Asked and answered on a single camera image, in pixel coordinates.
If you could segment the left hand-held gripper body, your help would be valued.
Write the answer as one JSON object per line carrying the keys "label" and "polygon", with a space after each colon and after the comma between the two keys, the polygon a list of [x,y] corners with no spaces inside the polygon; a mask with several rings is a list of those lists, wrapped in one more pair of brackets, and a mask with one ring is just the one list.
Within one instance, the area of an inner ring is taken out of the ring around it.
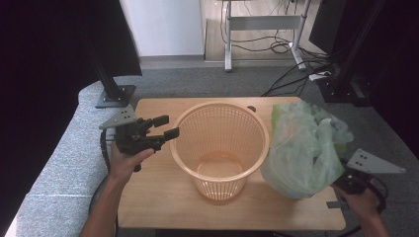
{"label": "left hand-held gripper body", "polygon": [[148,136],[151,127],[145,127],[145,121],[146,119],[135,115],[132,106],[127,106],[100,124],[99,128],[113,128],[114,141],[119,150],[126,155],[134,155],[149,148],[159,151],[165,142],[159,140],[160,135]]}

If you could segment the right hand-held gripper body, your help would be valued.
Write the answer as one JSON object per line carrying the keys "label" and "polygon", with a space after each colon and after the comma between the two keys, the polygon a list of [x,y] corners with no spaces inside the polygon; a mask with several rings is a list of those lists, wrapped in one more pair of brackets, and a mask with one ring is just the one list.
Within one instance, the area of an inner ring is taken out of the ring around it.
{"label": "right hand-held gripper body", "polygon": [[357,149],[344,163],[345,171],[334,185],[348,195],[361,194],[370,183],[373,174],[403,174],[405,168],[396,166],[363,149]]}

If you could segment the orange plastic lattice basket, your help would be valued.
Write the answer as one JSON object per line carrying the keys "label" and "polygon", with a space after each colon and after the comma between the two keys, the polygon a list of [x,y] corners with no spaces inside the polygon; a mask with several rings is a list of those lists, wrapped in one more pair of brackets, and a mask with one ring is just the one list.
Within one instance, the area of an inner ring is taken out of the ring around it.
{"label": "orange plastic lattice basket", "polygon": [[248,108],[221,101],[196,105],[177,118],[170,142],[175,162],[196,189],[215,201],[235,198],[265,160],[270,135]]}

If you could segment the green plastic bag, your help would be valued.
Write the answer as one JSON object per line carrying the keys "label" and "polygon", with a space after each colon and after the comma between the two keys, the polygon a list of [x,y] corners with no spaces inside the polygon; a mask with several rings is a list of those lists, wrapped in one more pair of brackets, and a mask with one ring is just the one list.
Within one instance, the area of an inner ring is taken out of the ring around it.
{"label": "green plastic bag", "polygon": [[288,198],[311,198],[343,175],[340,155],[354,139],[344,121],[301,101],[274,105],[271,124],[271,146],[261,165],[271,188]]}

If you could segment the person's left hand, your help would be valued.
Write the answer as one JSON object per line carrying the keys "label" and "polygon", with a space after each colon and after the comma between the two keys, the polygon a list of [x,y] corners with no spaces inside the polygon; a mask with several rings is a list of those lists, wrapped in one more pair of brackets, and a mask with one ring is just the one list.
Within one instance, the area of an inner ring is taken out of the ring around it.
{"label": "person's left hand", "polygon": [[135,168],[154,153],[155,151],[152,148],[149,148],[134,155],[126,155],[122,153],[117,147],[117,144],[113,142],[111,146],[109,182],[113,185],[124,186],[129,181]]}

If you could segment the person's right hand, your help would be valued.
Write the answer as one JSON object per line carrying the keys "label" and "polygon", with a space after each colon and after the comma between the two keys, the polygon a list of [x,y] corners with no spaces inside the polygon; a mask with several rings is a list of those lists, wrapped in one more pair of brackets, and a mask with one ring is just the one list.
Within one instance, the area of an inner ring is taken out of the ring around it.
{"label": "person's right hand", "polygon": [[370,219],[379,216],[377,211],[377,196],[372,191],[365,190],[362,194],[349,195],[336,185],[332,185],[332,188],[346,200],[358,218]]}

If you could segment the black metal stand with base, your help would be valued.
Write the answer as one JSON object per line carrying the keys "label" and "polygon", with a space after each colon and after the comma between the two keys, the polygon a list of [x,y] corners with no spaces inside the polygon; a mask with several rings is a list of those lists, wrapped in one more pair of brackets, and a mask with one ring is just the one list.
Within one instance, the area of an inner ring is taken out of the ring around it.
{"label": "black metal stand with base", "polygon": [[133,85],[118,85],[115,79],[103,68],[96,54],[95,48],[89,39],[85,37],[83,40],[87,47],[95,73],[103,86],[103,92],[98,99],[96,108],[105,109],[127,107],[135,87]]}
{"label": "black metal stand with base", "polygon": [[325,103],[351,103],[362,106],[367,102],[368,97],[362,91],[362,85],[353,81],[356,57],[358,56],[365,39],[373,27],[377,16],[386,0],[375,0],[366,19],[361,24],[355,41],[340,67],[340,71],[327,79],[319,79],[317,86]]}

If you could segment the white power strip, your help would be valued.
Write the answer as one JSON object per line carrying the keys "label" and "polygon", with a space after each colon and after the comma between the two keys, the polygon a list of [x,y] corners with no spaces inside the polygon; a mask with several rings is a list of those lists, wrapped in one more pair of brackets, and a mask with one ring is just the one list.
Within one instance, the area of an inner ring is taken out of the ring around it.
{"label": "white power strip", "polygon": [[331,74],[330,71],[322,71],[322,72],[317,72],[317,73],[310,74],[308,76],[308,79],[310,81],[315,81],[315,80],[320,80],[320,79],[327,78],[327,77],[329,77],[331,75],[332,74]]}

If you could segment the dark curtain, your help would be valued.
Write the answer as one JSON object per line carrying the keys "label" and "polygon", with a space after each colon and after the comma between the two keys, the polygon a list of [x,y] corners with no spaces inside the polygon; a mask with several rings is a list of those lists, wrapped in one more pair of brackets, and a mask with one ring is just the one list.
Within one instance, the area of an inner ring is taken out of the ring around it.
{"label": "dark curtain", "polygon": [[123,0],[0,0],[0,235],[99,74],[138,75]]}

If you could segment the dark monitor panel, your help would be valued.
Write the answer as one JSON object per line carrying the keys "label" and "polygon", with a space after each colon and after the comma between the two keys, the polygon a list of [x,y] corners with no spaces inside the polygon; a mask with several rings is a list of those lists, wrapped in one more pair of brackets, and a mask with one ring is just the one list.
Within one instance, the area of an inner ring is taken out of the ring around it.
{"label": "dark monitor panel", "polygon": [[332,54],[335,51],[339,26],[347,0],[321,0],[309,41],[322,51]]}

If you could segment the white metal desk frame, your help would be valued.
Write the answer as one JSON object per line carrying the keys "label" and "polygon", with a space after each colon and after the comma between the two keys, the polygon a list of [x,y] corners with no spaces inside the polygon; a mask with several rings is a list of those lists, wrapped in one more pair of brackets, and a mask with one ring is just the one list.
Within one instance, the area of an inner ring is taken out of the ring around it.
{"label": "white metal desk frame", "polygon": [[294,30],[293,41],[289,43],[295,65],[300,71],[306,70],[305,62],[300,56],[298,47],[302,36],[305,21],[307,19],[311,0],[304,0],[303,10],[300,15],[280,16],[232,16],[232,2],[239,0],[221,0],[226,2],[225,29],[226,43],[224,49],[224,70],[232,70],[232,42],[233,31],[259,31],[259,30]]}

